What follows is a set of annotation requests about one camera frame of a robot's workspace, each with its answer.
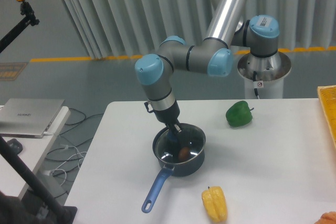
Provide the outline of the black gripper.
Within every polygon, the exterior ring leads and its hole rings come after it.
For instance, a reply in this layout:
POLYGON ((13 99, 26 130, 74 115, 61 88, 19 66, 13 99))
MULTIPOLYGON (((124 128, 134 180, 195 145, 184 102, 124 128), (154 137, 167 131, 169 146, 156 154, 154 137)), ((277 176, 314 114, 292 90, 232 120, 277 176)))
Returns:
POLYGON ((175 100, 171 107, 161 111, 155 109, 149 110, 149 105, 150 103, 148 101, 144 102, 147 112, 154 113, 159 122, 166 124, 170 134, 174 135, 174 142, 179 147, 184 147, 184 131, 178 121, 180 108, 177 101, 175 100))

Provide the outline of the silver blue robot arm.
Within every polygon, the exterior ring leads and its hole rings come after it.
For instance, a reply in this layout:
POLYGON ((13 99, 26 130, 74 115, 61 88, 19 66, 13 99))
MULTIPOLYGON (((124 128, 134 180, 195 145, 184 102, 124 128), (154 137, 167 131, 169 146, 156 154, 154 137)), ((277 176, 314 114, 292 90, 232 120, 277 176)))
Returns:
POLYGON ((135 63, 135 73, 148 98, 145 106, 176 138, 182 131, 180 109, 170 77, 175 70, 205 73, 211 77, 229 75, 233 65, 230 46, 250 49, 243 68, 247 77, 265 81, 281 67, 278 51, 279 25, 271 16, 258 15, 242 21, 247 0, 217 0, 215 14, 200 45, 187 45, 178 36, 167 37, 153 54, 135 63))

